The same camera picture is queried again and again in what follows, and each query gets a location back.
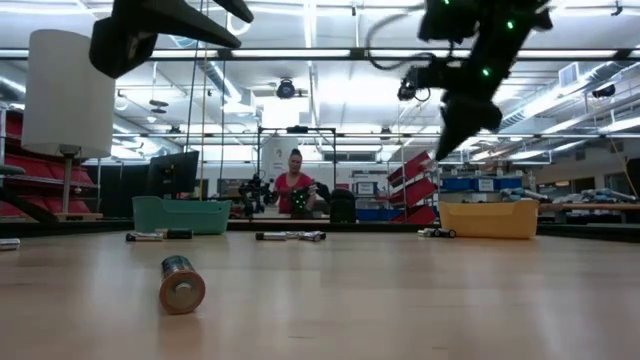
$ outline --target white lamp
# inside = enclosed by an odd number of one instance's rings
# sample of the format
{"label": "white lamp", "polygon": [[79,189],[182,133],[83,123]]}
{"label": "white lamp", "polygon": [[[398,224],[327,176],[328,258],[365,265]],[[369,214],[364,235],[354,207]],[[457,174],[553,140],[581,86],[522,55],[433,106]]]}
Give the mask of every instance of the white lamp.
{"label": "white lamp", "polygon": [[38,30],[29,39],[22,147],[65,158],[65,213],[73,158],[111,153],[115,80],[91,65],[89,42],[60,30]]}

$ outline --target wall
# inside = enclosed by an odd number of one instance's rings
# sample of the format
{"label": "wall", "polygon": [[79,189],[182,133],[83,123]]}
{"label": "wall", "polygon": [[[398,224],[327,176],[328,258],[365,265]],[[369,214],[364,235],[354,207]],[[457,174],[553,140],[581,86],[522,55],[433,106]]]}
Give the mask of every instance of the wall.
{"label": "wall", "polygon": [[[399,167],[400,164],[391,165],[391,171]],[[387,187],[386,176],[371,176],[370,178],[353,179],[351,173],[353,170],[387,170],[386,164],[338,164],[337,183],[353,184],[355,181],[377,181],[378,188]],[[250,179],[256,169],[252,164],[226,164],[222,168],[223,179]],[[330,190],[333,190],[333,165],[332,164],[304,164],[302,171],[316,181],[326,184]],[[200,169],[198,169],[198,178],[200,178]],[[209,180],[209,196],[213,196],[217,192],[218,179],[220,178],[220,165],[206,164],[204,168],[204,178]]]}
{"label": "wall", "polygon": [[[629,159],[640,157],[640,140],[625,140],[621,157]],[[573,153],[568,157],[558,159],[557,163],[534,170],[537,184],[556,181],[574,180],[594,177],[596,188],[606,187],[605,176],[624,171],[624,165],[609,148],[588,148],[586,159],[576,161]]]}

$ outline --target shelving unit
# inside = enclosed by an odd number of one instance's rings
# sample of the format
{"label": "shelving unit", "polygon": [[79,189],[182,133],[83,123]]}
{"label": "shelving unit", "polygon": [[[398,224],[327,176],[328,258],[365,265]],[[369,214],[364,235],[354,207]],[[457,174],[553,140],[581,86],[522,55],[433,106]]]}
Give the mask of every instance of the shelving unit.
{"label": "shelving unit", "polygon": [[[25,175],[0,176],[0,186],[54,214],[62,212],[63,159],[23,149],[21,135],[22,113],[0,110],[0,164],[17,166],[26,171]],[[73,168],[71,187],[69,214],[92,213],[84,199],[99,199],[100,185],[94,184],[86,169],[79,164]],[[25,216],[12,205],[0,202],[0,217],[24,218]]]}
{"label": "shelving unit", "polygon": [[387,177],[389,188],[395,189],[389,196],[389,204],[403,210],[392,222],[430,224],[436,220],[434,201],[429,202],[429,198],[437,192],[437,186],[430,178],[432,173],[426,165],[430,160],[429,154],[423,151],[411,160],[403,161],[404,165]]}

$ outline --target ceiling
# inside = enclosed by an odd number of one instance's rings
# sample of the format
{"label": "ceiling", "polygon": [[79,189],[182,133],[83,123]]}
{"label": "ceiling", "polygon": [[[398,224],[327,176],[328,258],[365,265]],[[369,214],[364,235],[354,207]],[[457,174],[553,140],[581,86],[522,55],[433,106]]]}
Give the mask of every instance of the ceiling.
{"label": "ceiling", "polygon": [[[227,18],[226,13],[213,2],[209,2],[209,16],[219,24],[232,26],[233,31],[239,33],[243,48],[261,49],[363,47],[366,44],[367,32],[376,22],[390,13],[402,11],[403,8],[416,3],[415,0],[246,2],[255,15],[255,21],[250,26],[246,26],[239,19]],[[200,7],[200,1],[188,3],[195,8]],[[533,34],[527,40],[525,48],[636,47],[640,44],[640,21],[636,17],[640,14],[640,0],[623,0],[619,3],[624,7],[623,12],[619,16],[611,16],[615,10],[615,1],[554,0],[551,5],[554,7],[552,18],[555,28],[550,32]],[[357,9],[356,16],[352,16],[351,8],[354,4]],[[90,36],[95,20],[109,16],[111,6],[111,1],[104,0],[2,2],[0,23],[5,36],[0,38],[0,48],[28,48],[30,33],[43,28],[63,29]],[[372,45],[383,48],[446,46],[442,43],[425,44],[417,40],[416,32],[421,16],[421,12],[416,12],[389,25],[373,39]],[[163,35],[157,43],[157,48],[179,48],[175,40]],[[468,48],[471,45],[472,41],[468,41],[462,47]],[[545,87],[553,86],[558,79],[558,70],[569,64],[568,61],[516,63],[511,78],[504,81],[494,100],[503,113],[508,115],[525,106],[532,97],[537,97]],[[308,65],[306,61],[243,61],[217,64],[225,79],[234,88],[244,89],[252,94],[253,101],[250,105],[254,108],[261,108],[274,101],[275,87],[282,78],[292,79],[294,86],[303,90],[305,95],[313,90],[317,119],[308,111],[308,97],[305,96],[300,100],[300,104],[296,105],[302,109],[299,121],[303,125],[336,127],[341,132],[357,133],[378,133],[381,127],[390,126],[394,132],[417,133],[435,132],[441,124],[439,91],[433,90],[431,99],[419,106],[415,102],[397,100],[400,79],[408,65],[396,71],[384,72],[375,69],[368,62],[315,61],[311,67],[312,73],[316,74],[313,86]],[[15,83],[25,84],[26,71],[26,61],[0,62],[0,76]],[[131,125],[131,129],[134,129],[132,131],[151,132],[165,132],[172,125],[182,126],[183,130],[186,130],[187,124],[191,124],[194,126],[193,132],[200,132],[204,120],[208,125],[207,131],[255,132],[255,116],[248,112],[238,113],[233,107],[226,109],[225,126],[222,129],[221,92],[199,68],[196,67],[195,76],[193,74],[193,61],[159,62],[140,66],[118,79],[117,88],[121,97],[117,98],[114,114],[123,121],[119,124]],[[635,94],[635,75],[635,71],[630,71],[624,79],[619,79],[626,87],[619,87],[618,95],[626,97]],[[167,113],[152,114],[150,110],[154,107],[149,104],[151,99],[169,103]],[[597,106],[606,102],[594,99],[588,101],[589,104]],[[563,99],[556,106],[542,110],[544,111],[533,114],[532,118],[543,117],[552,124],[569,120],[586,111],[584,98],[581,96]],[[544,129],[533,125],[528,129],[529,132],[540,132]],[[410,145],[424,148],[433,144],[435,140],[416,139]],[[216,141],[212,139],[208,143],[214,144]],[[228,141],[235,145],[248,145],[250,142],[237,139],[235,142]],[[344,144],[363,142],[356,139],[341,141]],[[367,139],[367,142],[379,143],[380,140],[372,138]],[[499,144],[490,142],[478,146],[470,144],[467,150],[478,152],[487,146],[497,145]]]}

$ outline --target table surface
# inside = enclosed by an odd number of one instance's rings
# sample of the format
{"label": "table surface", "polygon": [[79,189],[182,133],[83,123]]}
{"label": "table surface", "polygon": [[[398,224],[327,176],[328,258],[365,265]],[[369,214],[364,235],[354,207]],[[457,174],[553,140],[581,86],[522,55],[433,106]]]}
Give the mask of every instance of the table surface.
{"label": "table surface", "polygon": [[[160,262],[207,284],[193,314],[158,306]],[[0,253],[6,359],[615,360],[640,354],[640,247],[231,232],[132,243],[24,239]]]}

